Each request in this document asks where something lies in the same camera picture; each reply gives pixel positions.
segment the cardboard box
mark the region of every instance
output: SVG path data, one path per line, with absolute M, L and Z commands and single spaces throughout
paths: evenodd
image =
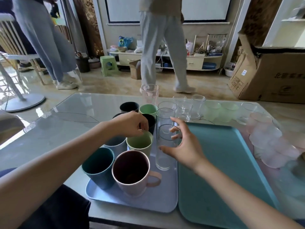
M 131 78 L 141 79 L 141 60 L 132 61 L 129 63 Z
M 304 50 L 260 48 L 258 54 L 245 34 L 239 39 L 243 52 L 228 83 L 238 99 L 305 104 Z

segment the green cup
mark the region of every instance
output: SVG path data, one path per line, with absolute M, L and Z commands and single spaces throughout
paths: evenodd
M 149 131 L 144 131 L 141 136 L 128 137 L 126 142 L 129 150 L 141 151 L 149 157 L 153 144 L 153 135 Z
M 149 114 L 154 116 L 154 118 L 156 118 L 158 107 L 153 104 L 144 104 L 140 107 L 139 111 L 142 114 Z
M 99 148 L 81 166 L 94 183 L 102 190 L 109 189 L 114 184 L 112 165 L 114 153 L 109 148 Z

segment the cabinet drawer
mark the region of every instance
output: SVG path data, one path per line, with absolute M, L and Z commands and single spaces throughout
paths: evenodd
M 141 59 L 141 55 L 122 55 L 119 54 L 120 65 L 129 65 L 129 62 Z
M 197 69 L 201 70 L 203 65 L 203 59 L 202 58 L 191 58 L 187 57 L 187 69 Z

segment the blue plastic bag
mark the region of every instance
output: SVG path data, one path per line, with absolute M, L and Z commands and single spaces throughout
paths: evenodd
M 119 37 L 119 46 L 120 47 L 127 47 L 128 48 L 132 42 L 133 42 L 133 37 L 131 37 L 131 38 L 127 38 L 127 37 L 125 38 L 123 36 Z

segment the tray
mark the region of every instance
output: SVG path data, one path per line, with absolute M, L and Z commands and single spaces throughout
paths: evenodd
M 230 126 L 188 123 L 208 160 L 246 190 L 274 208 L 279 203 L 239 131 Z M 215 227 L 246 225 L 199 176 L 178 164 L 178 202 L 189 221 Z
M 104 191 L 101 190 L 91 179 L 86 186 L 86 195 L 89 199 L 111 202 L 114 204 L 131 206 L 145 210 L 152 210 L 162 213 L 169 213 L 173 211 L 178 203 L 177 162 L 173 161 L 173 166 L 169 170 L 162 171 L 156 167 L 155 156 L 156 132 L 154 132 L 154 141 L 149 161 L 150 169 L 162 174 L 162 181 L 157 187 L 148 187 L 142 196 L 132 198 L 125 195 L 117 183 L 115 183 L 112 188 Z M 154 181 L 153 177 L 149 177 L 149 181 Z

